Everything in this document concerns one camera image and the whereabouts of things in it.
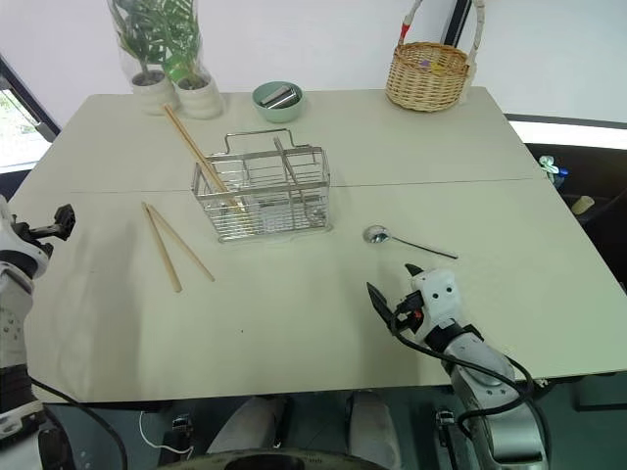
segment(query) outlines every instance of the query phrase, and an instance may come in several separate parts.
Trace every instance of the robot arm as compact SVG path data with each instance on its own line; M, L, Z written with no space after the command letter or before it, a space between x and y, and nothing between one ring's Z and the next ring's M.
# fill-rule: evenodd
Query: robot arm
M454 391L466 410L471 411L469 416L475 415L469 420L470 430L462 429L472 439L481 467L491 470L548 468L536 418L518 388L513 386L515 375L511 363L488 346L471 325L462 328L458 323L461 302L453 273L448 269L425 272L411 264L406 264L406 268L412 276L412 292L396 311L392 312L381 293L368 284L370 299L402 343L443 359ZM415 343L401 335L408 329L415 335ZM420 342L428 349L421 347ZM505 410L487 414L500 407Z
M32 279L43 275L53 247L39 239L72 233L71 206L59 208L55 223L31 229L17 223L0 196L0 458L3 468L72 468L70 447L60 429L40 430L46 422L32 393L26 367L24 319L32 307Z

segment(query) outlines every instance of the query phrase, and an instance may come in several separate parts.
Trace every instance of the potted plant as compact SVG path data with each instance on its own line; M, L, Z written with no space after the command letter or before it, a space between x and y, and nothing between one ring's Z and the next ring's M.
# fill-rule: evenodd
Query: potted plant
M159 0L109 0L122 69L129 78L140 108L149 115L160 115L163 105L178 107L178 99L164 73L168 55L167 25Z
M222 112L216 82L203 67L202 38L194 0L163 0L167 56L164 70L174 83L183 111L193 118L213 118Z

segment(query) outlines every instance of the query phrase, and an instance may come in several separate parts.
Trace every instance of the wicker basket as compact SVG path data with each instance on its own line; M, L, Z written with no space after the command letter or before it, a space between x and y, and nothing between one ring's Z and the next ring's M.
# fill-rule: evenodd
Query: wicker basket
M414 5L414 13L421 1ZM427 112L446 110L463 101L474 77L474 59L485 20L483 0L473 0L472 3L477 10L477 28L468 56L453 46L434 42L404 44L409 20L394 51L385 87L391 101L403 108Z

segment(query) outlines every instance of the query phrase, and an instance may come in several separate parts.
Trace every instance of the window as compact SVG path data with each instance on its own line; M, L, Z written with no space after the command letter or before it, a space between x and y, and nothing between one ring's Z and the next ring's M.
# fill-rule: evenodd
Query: window
M0 90L0 173L31 169L50 147L22 103Z
M33 168L57 134L57 125L0 58L0 173Z

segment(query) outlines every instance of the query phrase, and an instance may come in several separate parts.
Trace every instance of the white pot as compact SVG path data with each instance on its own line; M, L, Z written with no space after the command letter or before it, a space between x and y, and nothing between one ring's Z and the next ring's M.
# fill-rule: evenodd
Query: white pot
M141 111L147 115L163 115L164 105L170 105L175 110L178 108L178 98L174 87L162 71L153 71L157 73L161 80L153 85L137 85L141 73L132 79L133 95L139 104Z
M217 91L216 81L212 77L208 85L197 90L185 90L176 85L176 94L183 112L191 118L215 118L224 109L222 97Z

